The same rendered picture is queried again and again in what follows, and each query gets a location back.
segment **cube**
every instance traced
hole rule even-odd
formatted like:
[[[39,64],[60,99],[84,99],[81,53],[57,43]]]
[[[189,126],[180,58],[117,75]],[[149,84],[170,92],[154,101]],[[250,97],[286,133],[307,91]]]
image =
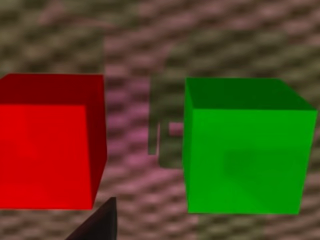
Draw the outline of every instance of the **cube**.
[[[91,209],[107,161],[104,77],[0,79],[0,209]]]
[[[188,77],[188,212],[298,214],[316,118],[316,109],[279,79]]]

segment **black object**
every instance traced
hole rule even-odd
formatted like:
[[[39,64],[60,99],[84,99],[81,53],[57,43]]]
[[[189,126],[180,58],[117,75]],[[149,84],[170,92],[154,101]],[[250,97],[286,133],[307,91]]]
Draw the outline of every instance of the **black object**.
[[[117,199],[109,198],[65,240],[117,240]]]

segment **green block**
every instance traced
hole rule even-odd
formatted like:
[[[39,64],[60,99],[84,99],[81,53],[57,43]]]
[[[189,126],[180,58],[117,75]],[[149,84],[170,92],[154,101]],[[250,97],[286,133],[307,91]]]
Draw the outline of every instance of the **green block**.
[[[187,78],[188,212],[298,214],[316,118],[279,79]]]

